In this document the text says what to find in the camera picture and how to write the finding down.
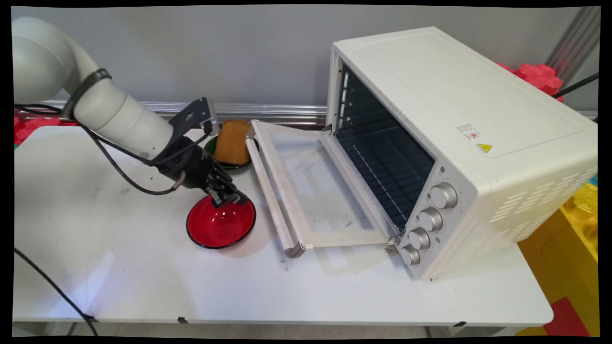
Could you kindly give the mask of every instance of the black strap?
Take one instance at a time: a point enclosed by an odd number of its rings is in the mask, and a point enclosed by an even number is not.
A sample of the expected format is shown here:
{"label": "black strap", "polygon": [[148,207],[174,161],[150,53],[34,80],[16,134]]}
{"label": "black strap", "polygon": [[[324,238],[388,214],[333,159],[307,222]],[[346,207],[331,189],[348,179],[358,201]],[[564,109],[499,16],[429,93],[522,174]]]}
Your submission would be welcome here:
{"label": "black strap", "polygon": [[111,75],[104,68],[98,69],[89,74],[89,76],[83,80],[83,82],[76,88],[75,92],[70,96],[70,99],[68,99],[66,105],[64,105],[62,117],[76,122],[77,120],[75,119],[73,112],[78,100],[81,99],[83,94],[85,94],[85,92],[87,92],[91,86],[106,78],[111,78]]}

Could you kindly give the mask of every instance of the sticker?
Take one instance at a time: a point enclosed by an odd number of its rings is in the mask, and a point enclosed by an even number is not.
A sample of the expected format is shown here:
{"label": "sticker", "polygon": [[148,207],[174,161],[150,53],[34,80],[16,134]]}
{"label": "sticker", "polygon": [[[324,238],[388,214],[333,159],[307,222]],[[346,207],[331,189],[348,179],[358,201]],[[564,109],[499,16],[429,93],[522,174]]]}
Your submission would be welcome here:
{"label": "sticker", "polygon": [[480,137],[480,133],[470,123],[457,126],[457,130],[463,134],[468,140],[473,140]]}
{"label": "sticker", "polygon": [[489,153],[489,151],[491,150],[491,148],[493,147],[490,144],[482,144],[482,143],[477,143],[476,146],[478,148],[480,148],[481,151],[485,152],[485,153]]}

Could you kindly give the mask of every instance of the white table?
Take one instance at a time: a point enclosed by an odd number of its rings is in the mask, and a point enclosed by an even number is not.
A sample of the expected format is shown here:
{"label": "white table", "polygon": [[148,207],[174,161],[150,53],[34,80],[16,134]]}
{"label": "white table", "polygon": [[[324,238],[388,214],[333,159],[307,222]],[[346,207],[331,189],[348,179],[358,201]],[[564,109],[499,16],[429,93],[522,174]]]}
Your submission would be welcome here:
{"label": "white table", "polygon": [[[143,187],[172,185],[109,150]],[[552,320],[516,245],[424,281],[411,280],[398,254],[381,245],[289,259],[253,169],[233,177],[255,204],[255,227],[233,247],[203,249],[185,230],[202,191],[141,193],[82,129],[43,127],[15,151],[15,247],[101,322],[526,327]],[[14,321],[80,320],[23,260],[14,264]]]}

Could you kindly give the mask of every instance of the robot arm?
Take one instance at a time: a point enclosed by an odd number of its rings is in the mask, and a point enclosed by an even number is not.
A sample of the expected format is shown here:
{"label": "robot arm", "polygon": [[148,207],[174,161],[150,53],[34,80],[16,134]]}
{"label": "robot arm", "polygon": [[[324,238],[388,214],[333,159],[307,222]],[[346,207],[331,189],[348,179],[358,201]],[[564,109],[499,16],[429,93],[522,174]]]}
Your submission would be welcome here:
{"label": "robot arm", "polygon": [[[38,103],[64,88],[72,94],[100,67],[73,39],[29,17],[12,23],[15,103]],[[74,116],[87,128],[148,160],[168,144],[173,127],[120,90],[111,79],[93,85],[78,101]]]}
{"label": "robot arm", "polygon": [[[13,100],[37,103],[64,88],[73,94],[81,83],[100,69],[95,61],[58,28],[36,19],[22,17],[12,22]],[[183,136],[206,113],[214,117],[212,104],[193,102],[176,118],[166,122],[110,78],[91,86],[78,100],[73,115],[83,126],[188,188],[199,188],[212,195],[213,205],[227,201],[242,204],[247,197],[236,189],[210,154]],[[193,121],[187,120],[189,113]],[[207,133],[218,130],[216,122],[207,123]]]}

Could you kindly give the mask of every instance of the toaster oven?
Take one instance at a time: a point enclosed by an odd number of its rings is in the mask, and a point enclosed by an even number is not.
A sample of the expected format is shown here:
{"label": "toaster oven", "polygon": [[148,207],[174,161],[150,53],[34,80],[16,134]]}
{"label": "toaster oven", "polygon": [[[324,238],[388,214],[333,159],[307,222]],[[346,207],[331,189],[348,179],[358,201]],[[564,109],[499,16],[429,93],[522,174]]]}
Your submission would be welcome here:
{"label": "toaster oven", "polygon": [[252,121],[247,147],[288,256],[394,245],[420,279],[527,238],[597,172],[597,124],[434,27],[335,42],[326,127]]}

